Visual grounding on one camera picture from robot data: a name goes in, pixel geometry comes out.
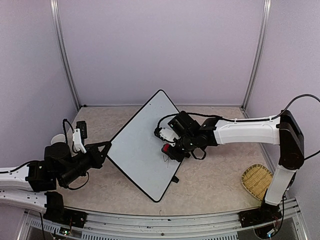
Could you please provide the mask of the red black whiteboard eraser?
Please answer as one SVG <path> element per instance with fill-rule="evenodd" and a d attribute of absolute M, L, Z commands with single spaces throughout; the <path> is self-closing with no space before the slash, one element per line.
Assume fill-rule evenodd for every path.
<path fill-rule="evenodd" d="M 161 151 L 162 151 L 163 153 L 167 154 L 169 148 L 170 148 L 170 145 L 167 143 L 167 144 L 165 144 L 165 145 L 162 147 Z"/>

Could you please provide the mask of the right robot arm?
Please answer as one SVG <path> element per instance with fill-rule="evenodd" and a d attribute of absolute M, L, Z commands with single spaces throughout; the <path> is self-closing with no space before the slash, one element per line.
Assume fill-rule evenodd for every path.
<path fill-rule="evenodd" d="M 167 128 L 157 126 L 154 134 L 166 142 L 161 151 L 177 162 L 193 156 L 196 149 L 205 151 L 207 147 L 232 143 L 278 145 L 278 165 L 264 195 L 264 204 L 255 212 L 260 222 L 275 214 L 275 206 L 305 161 L 304 136 L 288 110 L 265 118 L 226 119 L 210 115 L 203 124 L 194 120 L 192 113 L 181 111 L 171 115 Z"/>

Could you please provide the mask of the white whiteboard black frame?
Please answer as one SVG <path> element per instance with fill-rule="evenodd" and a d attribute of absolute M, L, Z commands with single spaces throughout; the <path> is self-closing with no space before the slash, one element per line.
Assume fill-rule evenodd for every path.
<path fill-rule="evenodd" d="M 153 202 L 158 203 L 180 167 L 163 152 L 154 135 L 159 120 L 178 109 L 158 90 L 111 139 L 110 161 Z"/>

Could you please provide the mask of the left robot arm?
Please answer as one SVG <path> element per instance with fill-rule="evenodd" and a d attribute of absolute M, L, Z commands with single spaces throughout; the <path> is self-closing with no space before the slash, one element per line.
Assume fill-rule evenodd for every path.
<path fill-rule="evenodd" d="M 88 177 L 89 169 L 100 169 L 111 142 L 87 144 L 85 152 L 72 155 L 65 142 L 44 149 L 43 160 L 31 160 L 16 168 L 0 170 L 0 202 L 39 212 L 45 220 L 83 228 L 87 214 L 64 206 L 57 187 L 69 186 L 79 177 Z"/>

